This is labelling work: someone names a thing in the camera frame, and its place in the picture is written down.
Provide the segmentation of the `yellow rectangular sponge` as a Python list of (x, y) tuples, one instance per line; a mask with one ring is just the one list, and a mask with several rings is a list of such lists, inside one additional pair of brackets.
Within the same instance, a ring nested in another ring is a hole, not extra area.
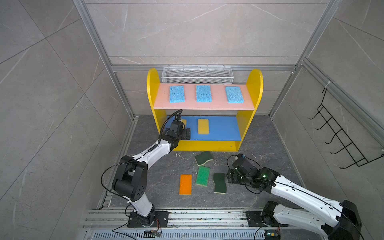
[(208, 119), (198, 119), (198, 134), (199, 135), (208, 135), (210, 133), (209, 120)]

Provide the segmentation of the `light blue cellulose sponge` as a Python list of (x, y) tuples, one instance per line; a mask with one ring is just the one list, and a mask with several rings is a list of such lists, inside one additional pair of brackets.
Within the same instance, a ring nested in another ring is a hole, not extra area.
[(229, 104), (242, 104), (244, 97), (240, 87), (225, 87)]

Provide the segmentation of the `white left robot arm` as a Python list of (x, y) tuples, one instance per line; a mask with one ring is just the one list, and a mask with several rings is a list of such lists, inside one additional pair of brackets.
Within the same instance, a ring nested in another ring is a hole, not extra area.
[(166, 134), (143, 152), (133, 156), (124, 156), (118, 164), (112, 183), (112, 190), (127, 200), (134, 211), (132, 220), (144, 227), (150, 227), (155, 221), (155, 207), (146, 195), (148, 170), (163, 156), (172, 152), (180, 141), (191, 139), (191, 129), (178, 132), (167, 128)]

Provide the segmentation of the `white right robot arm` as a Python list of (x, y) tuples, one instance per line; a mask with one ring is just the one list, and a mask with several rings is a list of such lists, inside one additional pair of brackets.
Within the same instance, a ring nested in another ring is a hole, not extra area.
[(269, 227), (289, 225), (298, 227), (328, 240), (361, 240), (362, 222), (357, 206), (315, 194), (280, 173), (269, 169), (237, 167), (227, 173), (230, 184), (244, 185), (286, 199), (299, 209), (269, 201), (260, 214), (262, 224)]

